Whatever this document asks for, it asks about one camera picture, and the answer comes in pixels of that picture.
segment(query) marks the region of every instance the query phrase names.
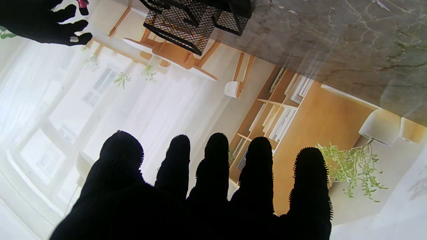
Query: sheer curtain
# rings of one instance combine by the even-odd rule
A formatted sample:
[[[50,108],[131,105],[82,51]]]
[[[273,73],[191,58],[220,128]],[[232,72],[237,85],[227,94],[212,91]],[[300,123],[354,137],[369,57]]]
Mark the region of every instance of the sheer curtain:
[[[85,176],[77,159],[92,164],[118,129],[141,142],[142,173],[153,184],[170,140],[186,134],[192,154],[199,151],[229,101],[228,78],[172,65],[149,82],[145,66],[106,47],[90,67],[96,46],[23,41],[0,73],[0,198],[35,238],[48,238],[78,198]],[[120,73],[130,78],[124,88],[114,82]]]

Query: black glove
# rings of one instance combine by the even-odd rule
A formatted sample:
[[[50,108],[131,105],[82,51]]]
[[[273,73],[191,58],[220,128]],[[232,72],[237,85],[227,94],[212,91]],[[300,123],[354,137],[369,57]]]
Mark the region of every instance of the black glove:
[[[57,12],[51,11],[62,0],[1,0],[0,26],[12,33],[39,43],[55,43],[68,46],[86,45],[92,34],[77,36],[88,22],[59,24],[76,14],[76,6],[68,5]]]
[[[185,135],[171,141],[154,186],[138,171],[142,159],[143,149],[133,136],[120,131],[111,136],[51,239],[329,239],[327,171],[316,148],[297,156],[290,210],[280,217],[273,214],[273,161],[267,138],[250,143],[240,188],[230,202],[224,134],[209,139],[188,198],[190,140]]]

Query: glove finger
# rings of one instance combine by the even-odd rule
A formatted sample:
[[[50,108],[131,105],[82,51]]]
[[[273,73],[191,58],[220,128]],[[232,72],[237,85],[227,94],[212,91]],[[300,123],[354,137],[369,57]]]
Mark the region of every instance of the glove finger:
[[[295,184],[290,192],[290,209],[280,216],[283,224],[296,228],[304,239],[329,239],[333,212],[328,191],[328,170],[319,149],[304,148],[298,154],[294,167]]]
[[[68,5],[66,8],[53,12],[53,20],[57,23],[62,23],[76,15],[77,7],[73,4]]]
[[[332,204],[328,190],[328,170],[319,149],[304,148],[298,154],[294,167],[295,184],[290,199],[289,217],[304,216],[332,219]]]
[[[228,193],[228,140],[222,133],[215,133],[205,147],[205,158],[196,171],[196,185],[187,201],[192,205],[209,207],[227,203]]]
[[[144,183],[139,171],[143,157],[138,140],[127,132],[117,131],[103,144],[99,160],[91,167],[80,198]]]
[[[157,172],[154,187],[184,201],[188,191],[189,164],[190,140],[185,135],[174,137]]]
[[[83,29],[85,29],[85,27],[87,27],[88,24],[89,24],[88,21],[80,20],[75,23],[61,24],[60,28],[61,28],[61,32],[63,32],[64,34],[71,35],[75,32],[83,31]]]
[[[78,39],[77,42],[71,42],[70,39],[71,37],[76,37]],[[61,36],[59,39],[57,39],[57,41],[51,41],[51,43],[56,43],[56,44],[62,44],[62,45],[67,45],[67,46],[75,46],[75,45],[86,45],[88,44],[88,42],[92,39],[92,34],[87,32],[87,33],[83,33],[80,36],[77,36],[75,34],[72,34],[71,36]]]
[[[271,215],[273,209],[273,156],[270,141],[264,137],[252,140],[246,164],[239,177],[239,189],[230,206],[243,214]]]
[[[62,1],[63,0],[45,0],[45,6],[47,9],[52,9],[62,3]]]

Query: white lamp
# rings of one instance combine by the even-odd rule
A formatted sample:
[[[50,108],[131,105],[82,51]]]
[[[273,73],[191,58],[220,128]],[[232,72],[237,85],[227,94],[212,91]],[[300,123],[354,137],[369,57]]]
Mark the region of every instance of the white lamp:
[[[401,117],[379,108],[373,111],[363,123],[359,134],[391,146],[399,136]]]
[[[413,122],[409,119],[402,118],[399,137],[411,143],[420,143],[427,136],[427,127]]]

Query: marble surface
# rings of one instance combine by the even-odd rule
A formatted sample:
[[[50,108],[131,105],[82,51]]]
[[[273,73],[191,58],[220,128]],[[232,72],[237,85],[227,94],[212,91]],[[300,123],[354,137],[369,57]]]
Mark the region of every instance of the marble surface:
[[[211,38],[427,126],[426,0],[251,3],[241,37]]]

